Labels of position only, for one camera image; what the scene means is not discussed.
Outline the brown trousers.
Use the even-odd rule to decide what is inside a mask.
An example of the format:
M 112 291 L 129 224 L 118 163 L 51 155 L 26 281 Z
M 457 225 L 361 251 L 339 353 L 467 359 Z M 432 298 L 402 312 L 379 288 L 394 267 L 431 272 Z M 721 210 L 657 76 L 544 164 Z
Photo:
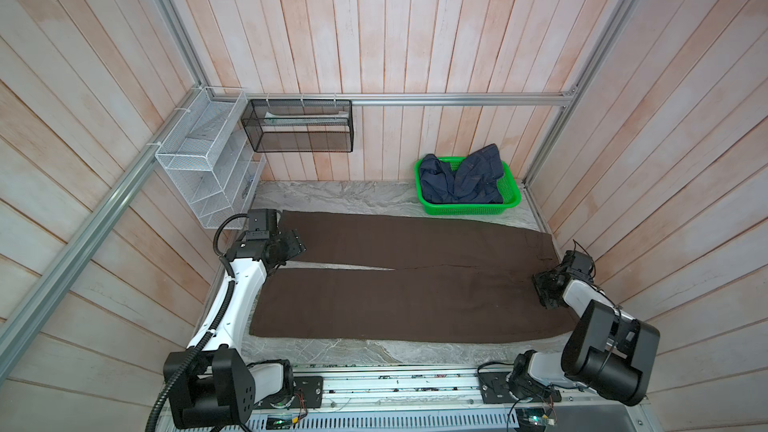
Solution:
M 558 257 L 543 233 L 447 218 L 285 212 L 305 251 L 260 292 L 257 337 L 511 343 L 573 330 L 532 278 Z

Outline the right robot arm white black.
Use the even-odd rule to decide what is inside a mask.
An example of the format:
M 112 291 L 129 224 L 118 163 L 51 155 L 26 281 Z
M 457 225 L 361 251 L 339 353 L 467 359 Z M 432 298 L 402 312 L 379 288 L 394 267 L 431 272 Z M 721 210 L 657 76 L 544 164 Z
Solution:
M 560 389 L 591 389 L 606 400 L 635 406 L 646 396 L 661 334 L 626 312 L 587 276 L 553 269 L 533 276 L 541 304 L 568 307 L 579 321 L 561 353 L 529 350 L 507 376 L 519 400 L 553 400 Z

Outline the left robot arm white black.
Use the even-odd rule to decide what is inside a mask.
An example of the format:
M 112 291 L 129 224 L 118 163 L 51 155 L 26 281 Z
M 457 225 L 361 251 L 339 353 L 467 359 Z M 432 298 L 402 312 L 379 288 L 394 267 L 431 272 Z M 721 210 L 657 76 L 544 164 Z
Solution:
M 178 429 L 248 431 L 258 405 L 281 410 L 296 402 L 291 364 L 286 359 L 247 363 L 241 348 L 250 306 L 267 278 L 305 246 L 292 230 L 246 232 L 228 251 L 215 248 L 225 275 L 212 308 L 183 352 L 168 355 L 164 387 L 146 429 L 153 431 L 168 405 Z

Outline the navy blue trousers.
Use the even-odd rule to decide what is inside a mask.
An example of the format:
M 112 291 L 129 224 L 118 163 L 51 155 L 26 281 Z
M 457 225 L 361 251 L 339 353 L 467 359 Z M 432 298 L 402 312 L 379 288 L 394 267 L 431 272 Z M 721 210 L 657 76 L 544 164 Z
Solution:
M 503 162 L 496 144 L 464 158 L 456 169 L 434 154 L 427 154 L 417 167 L 422 197 L 433 204 L 502 204 L 497 182 L 504 177 Z

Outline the black mesh wall basket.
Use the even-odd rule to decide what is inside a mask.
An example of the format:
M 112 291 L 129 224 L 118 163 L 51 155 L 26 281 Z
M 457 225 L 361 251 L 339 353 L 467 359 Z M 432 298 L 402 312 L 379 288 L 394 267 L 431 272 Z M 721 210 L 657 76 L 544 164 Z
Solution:
M 251 99 L 241 116 L 257 153 L 351 153 L 352 103 L 330 99 Z

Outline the aluminium mounting rail base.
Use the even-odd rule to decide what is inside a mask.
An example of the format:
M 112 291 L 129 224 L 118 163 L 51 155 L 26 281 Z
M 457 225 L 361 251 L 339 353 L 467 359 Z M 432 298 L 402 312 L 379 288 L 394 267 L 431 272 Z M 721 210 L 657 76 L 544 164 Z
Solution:
M 509 395 L 509 367 L 297 366 L 302 398 L 258 407 L 247 431 L 658 431 L 648 401 L 627 407 L 594 392 Z

